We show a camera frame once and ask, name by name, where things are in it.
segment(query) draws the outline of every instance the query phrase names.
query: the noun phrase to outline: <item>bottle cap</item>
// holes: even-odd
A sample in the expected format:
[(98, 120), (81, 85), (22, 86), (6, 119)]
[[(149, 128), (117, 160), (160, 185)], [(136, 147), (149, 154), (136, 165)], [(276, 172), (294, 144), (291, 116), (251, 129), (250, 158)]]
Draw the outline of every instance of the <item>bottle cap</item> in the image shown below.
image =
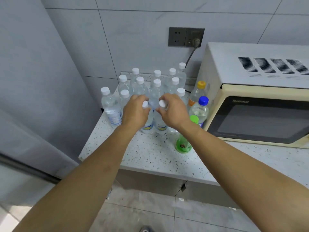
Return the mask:
[(195, 123), (195, 124), (198, 124), (198, 117), (196, 115), (191, 115), (190, 116), (190, 120)]
[(159, 101), (159, 105), (160, 105), (160, 107), (162, 107), (162, 108), (164, 108), (164, 109), (167, 108), (167, 104), (166, 104), (166, 102), (165, 102), (164, 100), (160, 100), (160, 101)]
[(141, 84), (143, 84), (144, 83), (144, 78), (143, 77), (137, 77), (136, 78), (136, 81), (137, 81), (137, 84), (139, 84), (139, 85), (141, 85)]
[(179, 69), (183, 70), (186, 68), (186, 64), (185, 63), (179, 63)]
[(130, 96), (129, 90), (127, 89), (121, 90), (120, 94), (123, 98), (128, 98)]
[(170, 75), (173, 76), (176, 74), (176, 69), (175, 68), (170, 68)]
[(138, 75), (139, 74), (139, 69), (137, 67), (134, 67), (132, 69), (133, 75)]
[(120, 75), (120, 76), (119, 76), (119, 80), (120, 80), (121, 82), (126, 82), (126, 81), (127, 81), (127, 76), (126, 76), (126, 75)]
[(179, 84), (179, 78), (178, 77), (173, 77), (172, 78), (172, 84), (173, 85), (178, 85)]
[(184, 88), (178, 88), (177, 89), (177, 95), (179, 97), (183, 97), (185, 93), (186, 93), (186, 91), (184, 90)]
[(205, 87), (206, 87), (205, 81), (200, 80), (200, 81), (197, 83), (197, 88), (198, 88), (198, 89), (205, 89)]
[(108, 87), (103, 87), (103, 88), (101, 88), (101, 93), (102, 93), (102, 95), (109, 95), (111, 93), (111, 91), (109, 90)]
[(155, 87), (160, 87), (161, 86), (161, 80), (160, 79), (155, 79), (154, 80), (154, 86)]
[(155, 76), (155, 77), (161, 76), (161, 71), (160, 71), (160, 70), (155, 70), (155, 71), (154, 71), (154, 76)]
[(144, 101), (143, 102), (143, 108), (147, 108), (148, 107), (148, 101)]
[(201, 106), (206, 106), (208, 104), (209, 99), (206, 96), (200, 97), (198, 100), (198, 104)]

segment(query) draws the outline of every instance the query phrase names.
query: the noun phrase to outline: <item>white bottle cap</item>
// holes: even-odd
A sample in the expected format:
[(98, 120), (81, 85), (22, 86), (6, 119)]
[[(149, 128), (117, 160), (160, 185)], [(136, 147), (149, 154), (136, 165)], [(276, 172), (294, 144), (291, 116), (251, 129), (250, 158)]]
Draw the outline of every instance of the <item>white bottle cap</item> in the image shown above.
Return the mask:
[(144, 78), (139, 76), (139, 77), (136, 78), (136, 81), (137, 81), (137, 84), (141, 85), (141, 84), (144, 83)]
[(186, 68), (186, 64), (185, 63), (179, 63), (179, 69), (183, 70)]
[(128, 98), (130, 96), (129, 90), (127, 89), (121, 90), (120, 94), (123, 98)]
[(160, 79), (155, 79), (154, 80), (154, 86), (155, 87), (160, 87), (161, 86), (161, 80)]
[(183, 97), (185, 93), (186, 93), (186, 91), (184, 90), (184, 88), (178, 88), (177, 89), (177, 95), (179, 97)]
[(133, 75), (138, 75), (139, 74), (139, 69), (137, 67), (134, 67), (132, 69)]
[(102, 95), (109, 95), (111, 93), (111, 91), (109, 90), (108, 87), (103, 87), (103, 88), (101, 88), (101, 93), (102, 93)]
[(160, 70), (155, 70), (155, 71), (154, 71), (154, 76), (155, 76), (155, 77), (161, 76), (161, 71), (160, 71)]
[(164, 109), (167, 108), (166, 102), (165, 102), (164, 100), (160, 100), (160, 101), (159, 101), (159, 105), (160, 105), (160, 107), (162, 107), (162, 108), (164, 108)]
[(176, 74), (176, 69), (175, 68), (170, 68), (170, 75), (175, 75)]
[(143, 108), (147, 108), (148, 107), (148, 101), (144, 101), (143, 102)]
[(120, 80), (121, 82), (126, 82), (126, 81), (127, 81), (127, 76), (126, 76), (126, 75), (120, 75), (120, 76), (119, 76), (119, 80)]
[(179, 84), (179, 78), (178, 77), (173, 77), (172, 78), (172, 84), (173, 85), (178, 85)]

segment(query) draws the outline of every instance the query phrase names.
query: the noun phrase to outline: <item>blue bottle cap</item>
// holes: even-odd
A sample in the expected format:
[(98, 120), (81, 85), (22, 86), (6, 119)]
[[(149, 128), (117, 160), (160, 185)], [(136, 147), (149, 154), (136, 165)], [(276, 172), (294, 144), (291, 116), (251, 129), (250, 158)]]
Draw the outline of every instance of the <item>blue bottle cap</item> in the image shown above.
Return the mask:
[(209, 99), (206, 96), (200, 97), (198, 100), (198, 104), (201, 106), (206, 106), (208, 104)]

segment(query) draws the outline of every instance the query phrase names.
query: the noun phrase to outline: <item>green bottle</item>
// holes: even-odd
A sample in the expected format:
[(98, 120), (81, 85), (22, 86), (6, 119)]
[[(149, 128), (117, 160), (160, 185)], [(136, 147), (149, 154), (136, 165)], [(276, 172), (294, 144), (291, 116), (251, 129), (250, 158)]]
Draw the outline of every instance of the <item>green bottle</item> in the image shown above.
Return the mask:
[[(197, 124), (198, 123), (198, 117), (196, 115), (192, 115), (190, 116), (190, 120)], [(188, 142), (187, 139), (185, 139), (183, 137), (183, 135), (180, 134), (179, 138), (177, 139), (175, 148), (178, 152), (182, 153), (182, 154), (187, 154), (189, 151), (191, 151), (192, 146), (191, 144)]]

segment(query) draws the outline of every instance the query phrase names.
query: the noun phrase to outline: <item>person's left arm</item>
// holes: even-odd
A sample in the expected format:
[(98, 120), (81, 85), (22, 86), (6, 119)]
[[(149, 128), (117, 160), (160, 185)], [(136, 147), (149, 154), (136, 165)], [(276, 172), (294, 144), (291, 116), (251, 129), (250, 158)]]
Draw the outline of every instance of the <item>person's left arm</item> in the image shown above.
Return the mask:
[(145, 95), (133, 95), (122, 124), (71, 174), (49, 191), (21, 220), (14, 232), (75, 231), (91, 227), (116, 177), (126, 148), (144, 126), (150, 108)]

